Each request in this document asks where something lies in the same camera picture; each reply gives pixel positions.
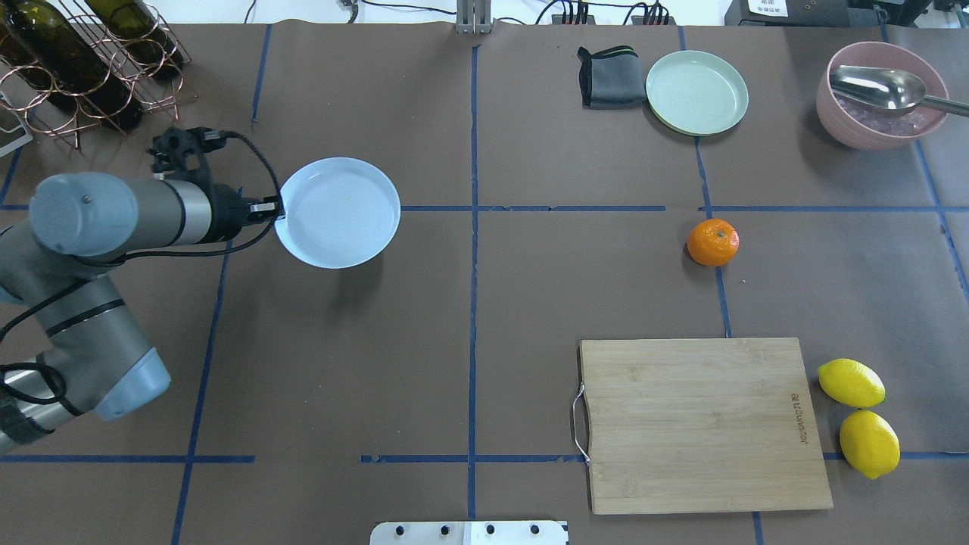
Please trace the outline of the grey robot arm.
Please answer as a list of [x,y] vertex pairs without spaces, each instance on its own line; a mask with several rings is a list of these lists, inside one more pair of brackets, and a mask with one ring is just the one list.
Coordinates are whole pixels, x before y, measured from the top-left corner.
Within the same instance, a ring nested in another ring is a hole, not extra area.
[[218,183],[208,153],[236,131],[170,128],[152,141],[150,179],[102,172],[42,180],[28,217],[2,231],[2,300],[35,318],[51,347],[2,366],[2,452],[48,438],[87,413],[114,421],[165,393],[172,379],[111,279],[146,257],[204,257],[204,244],[228,244],[244,228],[268,232],[285,214],[281,185],[247,198]]

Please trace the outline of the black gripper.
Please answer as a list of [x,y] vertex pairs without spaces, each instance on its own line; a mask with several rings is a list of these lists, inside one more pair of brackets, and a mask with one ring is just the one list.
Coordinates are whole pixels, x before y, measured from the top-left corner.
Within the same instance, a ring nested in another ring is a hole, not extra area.
[[246,226],[284,216],[284,204],[277,195],[246,198],[227,184],[215,182],[207,153],[221,151],[229,139],[239,139],[263,159],[251,142],[235,131],[172,127],[152,139],[148,149],[152,173],[173,190],[179,211],[179,228],[172,244],[228,241]]

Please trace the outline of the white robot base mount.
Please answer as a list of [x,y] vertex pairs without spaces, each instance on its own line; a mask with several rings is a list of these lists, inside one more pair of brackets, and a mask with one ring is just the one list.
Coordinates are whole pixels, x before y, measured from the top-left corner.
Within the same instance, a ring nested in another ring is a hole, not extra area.
[[554,520],[385,522],[370,544],[569,544],[565,522]]

